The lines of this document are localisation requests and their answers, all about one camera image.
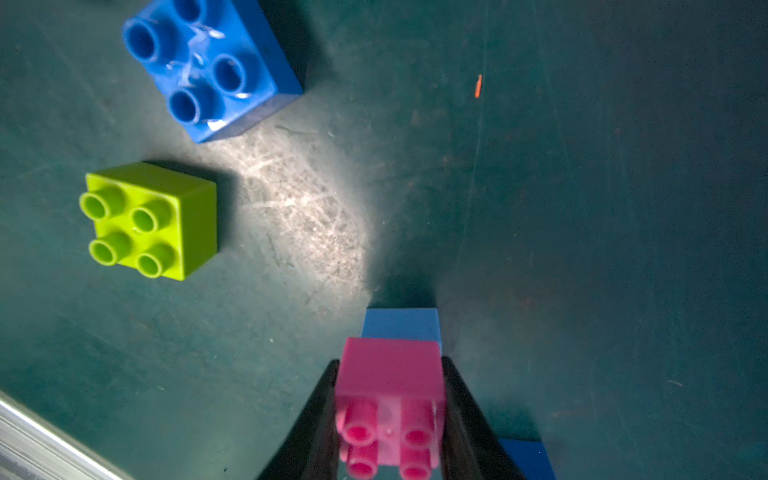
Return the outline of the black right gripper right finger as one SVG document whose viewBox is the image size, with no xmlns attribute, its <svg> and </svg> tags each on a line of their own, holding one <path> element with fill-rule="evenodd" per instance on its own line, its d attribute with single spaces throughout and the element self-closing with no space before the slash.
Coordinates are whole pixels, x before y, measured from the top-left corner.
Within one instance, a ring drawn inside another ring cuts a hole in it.
<svg viewBox="0 0 768 480">
<path fill-rule="evenodd" d="M 441 358 L 445 392 L 445 427 L 440 467 L 448 480 L 524 480 L 504 451 L 453 361 Z"/>
</svg>

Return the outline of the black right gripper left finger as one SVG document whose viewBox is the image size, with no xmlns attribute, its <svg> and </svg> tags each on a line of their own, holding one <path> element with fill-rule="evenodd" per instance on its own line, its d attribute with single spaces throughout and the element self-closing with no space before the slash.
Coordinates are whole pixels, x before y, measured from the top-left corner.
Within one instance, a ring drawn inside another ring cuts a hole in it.
<svg viewBox="0 0 768 480">
<path fill-rule="evenodd" d="M 257 476 L 258 480 L 333 480 L 339 464 L 334 387 L 340 367 L 325 368 L 282 445 Z"/>
</svg>

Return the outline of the light blue long lego brick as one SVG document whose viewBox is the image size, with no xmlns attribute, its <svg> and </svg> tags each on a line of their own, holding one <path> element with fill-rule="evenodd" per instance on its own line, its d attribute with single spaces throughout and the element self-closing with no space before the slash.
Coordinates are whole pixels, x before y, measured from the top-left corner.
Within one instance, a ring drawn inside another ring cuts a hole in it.
<svg viewBox="0 0 768 480">
<path fill-rule="evenodd" d="M 442 347 L 438 309 L 368 308 L 360 337 L 432 341 Z M 527 479 L 556 479 L 546 448 L 536 435 L 523 438 L 514 434 L 499 442 Z"/>
</svg>

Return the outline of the pink lego brick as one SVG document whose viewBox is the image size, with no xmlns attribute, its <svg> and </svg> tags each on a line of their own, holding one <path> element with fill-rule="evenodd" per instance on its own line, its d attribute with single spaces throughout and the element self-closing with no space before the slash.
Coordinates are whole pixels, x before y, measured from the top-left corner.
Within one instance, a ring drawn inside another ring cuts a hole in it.
<svg viewBox="0 0 768 480">
<path fill-rule="evenodd" d="M 429 479 L 439 465 L 446 416 L 440 345 L 349 338 L 334 387 L 340 459 L 354 479 L 381 466 Z"/>
</svg>

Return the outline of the dark blue lego brick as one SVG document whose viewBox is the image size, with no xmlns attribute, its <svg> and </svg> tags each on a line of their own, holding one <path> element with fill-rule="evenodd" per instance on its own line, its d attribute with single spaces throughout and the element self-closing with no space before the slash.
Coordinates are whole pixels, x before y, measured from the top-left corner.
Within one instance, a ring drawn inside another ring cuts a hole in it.
<svg viewBox="0 0 768 480">
<path fill-rule="evenodd" d="M 152 1 L 122 38 L 198 144 L 238 136 L 303 92 L 256 1 Z"/>
</svg>

